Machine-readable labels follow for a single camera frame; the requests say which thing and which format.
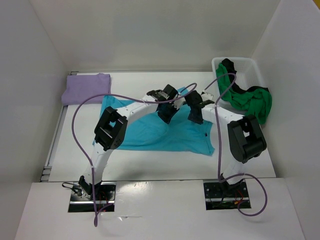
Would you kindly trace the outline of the white plastic laundry basket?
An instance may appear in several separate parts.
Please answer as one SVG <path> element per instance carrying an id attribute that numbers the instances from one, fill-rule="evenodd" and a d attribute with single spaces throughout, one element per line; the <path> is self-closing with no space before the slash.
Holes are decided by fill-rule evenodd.
<path id="1" fill-rule="evenodd" d="M 217 78 L 216 69 L 218 68 L 219 63 L 224 59 L 229 59 L 234 63 L 234 69 L 237 71 L 235 84 L 237 84 L 241 89 L 247 90 L 254 86 L 266 88 L 266 84 L 264 83 L 256 62 L 252 58 L 247 57 L 214 57 L 211 61 L 213 79 Z M 213 93 L 215 98 L 219 97 L 220 91 L 217 82 L 215 82 L 213 86 L 209 87 L 209 89 L 210 90 L 208 92 Z M 234 108 L 230 102 L 224 101 L 223 99 L 219 100 L 218 105 L 237 114 L 244 115 L 245 112 L 247 112 L 246 110 Z"/>

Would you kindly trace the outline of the cyan t shirt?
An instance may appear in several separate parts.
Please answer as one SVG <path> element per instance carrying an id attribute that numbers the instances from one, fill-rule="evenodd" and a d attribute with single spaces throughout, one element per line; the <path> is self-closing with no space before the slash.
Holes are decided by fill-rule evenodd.
<path id="1" fill-rule="evenodd" d="M 211 143 L 213 124 L 204 121 L 196 124 L 188 120 L 190 108 L 183 105 L 164 123 L 156 112 L 145 115 L 126 128 L 124 140 L 118 147 L 125 151 L 192 152 L 212 156 L 215 148 Z"/>

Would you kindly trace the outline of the black t shirt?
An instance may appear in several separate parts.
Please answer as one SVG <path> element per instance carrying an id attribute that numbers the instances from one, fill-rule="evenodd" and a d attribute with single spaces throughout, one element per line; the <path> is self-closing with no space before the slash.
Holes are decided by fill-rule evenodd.
<path id="1" fill-rule="evenodd" d="M 232 73 L 232 74 L 237 73 L 237 71 L 235 70 L 235 67 L 234 67 L 234 63 L 231 60 L 229 60 L 228 58 L 225 58 L 224 60 L 222 60 L 221 64 L 226 68 L 226 70 L 229 74 L 230 73 Z M 247 90 L 244 90 L 244 89 L 240 88 L 236 83 L 234 83 L 231 88 L 237 94 L 253 93 L 255 90 L 258 90 L 258 89 L 265 90 L 268 93 L 270 92 L 267 87 L 261 87 L 261 86 L 252 86 L 252 87 L 248 88 Z"/>

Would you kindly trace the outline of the green t shirt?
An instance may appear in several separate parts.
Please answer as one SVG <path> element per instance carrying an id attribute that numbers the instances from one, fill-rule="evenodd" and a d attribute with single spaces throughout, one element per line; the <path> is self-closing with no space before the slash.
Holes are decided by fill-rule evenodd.
<path id="1" fill-rule="evenodd" d="M 229 88 L 236 74 L 228 73 L 221 63 L 219 63 L 215 72 L 222 99 L 231 103 L 238 110 L 246 110 L 245 115 L 254 115 L 259 124 L 264 125 L 272 108 L 271 93 L 263 89 L 257 89 L 254 92 L 244 94 L 236 93 L 232 88 Z"/>

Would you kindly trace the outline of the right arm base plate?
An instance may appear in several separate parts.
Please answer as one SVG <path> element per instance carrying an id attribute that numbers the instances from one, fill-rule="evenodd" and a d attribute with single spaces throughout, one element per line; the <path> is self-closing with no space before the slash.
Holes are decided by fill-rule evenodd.
<path id="1" fill-rule="evenodd" d="M 203 182 L 206 210 L 233 210 L 250 209 L 251 203 L 247 184 L 244 180 L 228 185 L 227 182 L 220 183 L 217 180 L 206 180 Z"/>

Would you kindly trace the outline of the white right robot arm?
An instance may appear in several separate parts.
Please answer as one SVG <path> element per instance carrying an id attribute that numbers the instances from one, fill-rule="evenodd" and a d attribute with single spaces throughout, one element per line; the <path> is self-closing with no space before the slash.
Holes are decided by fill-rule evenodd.
<path id="1" fill-rule="evenodd" d="M 185 101 L 190 107 L 188 120 L 196 124 L 207 121 L 217 127 L 219 191 L 229 197 L 245 177 L 244 165 L 250 159 L 259 157 L 267 148 L 260 124 L 254 115 L 245 116 L 229 111 L 195 90 L 185 97 Z M 222 171 L 223 131 L 227 132 L 230 160 Z"/>

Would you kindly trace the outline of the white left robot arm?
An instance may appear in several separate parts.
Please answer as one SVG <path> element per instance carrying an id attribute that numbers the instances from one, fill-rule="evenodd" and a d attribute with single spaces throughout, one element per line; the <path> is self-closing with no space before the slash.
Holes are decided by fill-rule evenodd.
<path id="1" fill-rule="evenodd" d="M 94 148 L 89 157 L 89 166 L 78 181 L 83 196 L 88 200 L 99 196 L 108 159 L 113 150 L 124 142 L 127 127 L 148 114 L 175 110 L 172 101 L 178 96 L 178 91 L 168 84 L 163 90 L 151 90 L 129 105 L 119 108 L 108 106 L 103 111 L 94 129 Z"/>

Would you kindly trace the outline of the purple t shirt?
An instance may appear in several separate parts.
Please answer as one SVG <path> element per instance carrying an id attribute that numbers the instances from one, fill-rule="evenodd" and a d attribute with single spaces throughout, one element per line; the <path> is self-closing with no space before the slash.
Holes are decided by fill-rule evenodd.
<path id="1" fill-rule="evenodd" d="M 111 76 L 98 73 L 96 75 L 68 75 L 66 90 L 61 96 L 63 106 L 79 105 L 94 95 L 111 92 Z"/>

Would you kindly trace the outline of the aluminium table edge rail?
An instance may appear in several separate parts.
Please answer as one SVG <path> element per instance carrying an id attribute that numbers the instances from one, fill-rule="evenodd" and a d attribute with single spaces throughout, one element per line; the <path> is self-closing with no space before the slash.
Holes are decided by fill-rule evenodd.
<path id="1" fill-rule="evenodd" d="M 167 84 L 176 89 L 197 83 L 203 90 L 214 76 L 212 72 L 112 72 L 111 92 L 135 99 L 150 90 L 164 88 Z M 71 131 L 75 105 L 65 107 L 54 137 L 48 165 L 50 182 L 77 182 L 89 162 L 73 139 Z M 88 154 L 93 151 L 94 128 L 98 123 L 101 106 L 83 105 L 76 115 L 76 137 Z M 216 161 L 211 156 L 191 152 L 129 151 L 116 149 L 104 169 L 104 181 L 164 181 L 191 180 L 213 177 Z"/>

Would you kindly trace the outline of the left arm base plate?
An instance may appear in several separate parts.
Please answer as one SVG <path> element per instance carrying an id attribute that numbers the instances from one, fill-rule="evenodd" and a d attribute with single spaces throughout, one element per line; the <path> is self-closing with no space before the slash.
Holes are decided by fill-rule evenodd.
<path id="1" fill-rule="evenodd" d="M 92 199 L 85 196 L 79 184 L 64 182 L 64 188 L 71 189 L 68 212 L 69 213 L 94 213 L 94 203 Z M 96 208 L 100 213 L 114 212 L 116 198 L 116 184 L 113 182 L 102 183 L 96 193 Z"/>

